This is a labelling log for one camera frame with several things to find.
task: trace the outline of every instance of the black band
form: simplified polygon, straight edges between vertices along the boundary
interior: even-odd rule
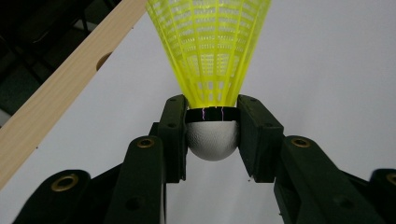
[[[239,109],[236,107],[207,107],[189,109],[186,113],[186,123],[200,121],[239,121]]]

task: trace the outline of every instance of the shuttlecock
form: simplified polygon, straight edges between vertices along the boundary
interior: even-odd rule
[[[209,107],[235,105],[269,6],[270,0],[148,0],[148,14],[191,110],[205,114]],[[210,161],[230,155],[238,145],[235,118],[187,121],[191,151]]]

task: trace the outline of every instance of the screw hole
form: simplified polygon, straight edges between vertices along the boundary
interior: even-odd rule
[[[154,141],[149,138],[142,139],[137,143],[138,147],[152,147],[153,145]]]
[[[396,186],[396,173],[391,173],[387,175],[387,180]]]
[[[53,182],[50,188],[56,192],[62,192],[73,188],[78,182],[78,176],[75,174],[63,175]]]
[[[132,199],[128,200],[125,204],[126,209],[129,211],[135,211],[140,209],[145,204],[145,199],[142,197],[133,197]]]
[[[293,138],[291,142],[297,147],[310,147],[311,144],[303,138]]]
[[[338,206],[340,206],[340,207],[343,207],[343,208],[347,208],[347,209],[351,209],[351,208],[353,208],[353,202],[352,201],[350,201],[346,196],[344,196],[344,195],[337,195],[337,196],[334,196],[333,198],[332,198],[332,200],[335,202],[335,204],[337,204]]]

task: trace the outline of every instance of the black plastic part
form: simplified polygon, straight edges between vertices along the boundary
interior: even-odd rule
[[[314,141],[286,137],[281,160],[285,170],[279,172],[287,174],[276,178],[275,193],[285,223],[385,223]]]
[[[284,138],[283,126],[255,98],[239,95],[237,107],[241,116],[239,153],[247,173],[258,183],[273,183]]]
[[[183,95],[174,96],[166,101],[158,123],[157,136],[163,140],[166,166],[166,183],[186,180],[186,117],[187,100]]]
[[[373,172],[368,189],[378,213],[391,224],[396,223],[396,170],[379,169]]]
[[[85,215],[84,194],[90,175],[66,170],[46,179],[29,198],[14,223],[81,223]]]
[[[163,168],[162,140],[136,138],[121,166],[104,223],[164,223]]]

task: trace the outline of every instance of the brass insert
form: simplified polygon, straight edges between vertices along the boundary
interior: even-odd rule
[[[299,138],[299,137],[291,139],[291,142],[297,147],[310,147],[311,146],[311,144],[309,143],[308,140]]]
[[[78,182],[78,176],[75,174],[63,175],[52,183],[50,188],[56,192],[62,192],[73,188]]]
[[[153,141],[152,139],[150,139],[150,138],[144,138],[144,139],[141,139],[141,140],[137,143],[137,146],[138,146],[138,147],[142,147],[142,148],[145,148],[145,147],[152,147],[152,146],[154,146],[154,141]]]
[[[390,173],[387,175],[387,180],[396,186],[396,173]]]

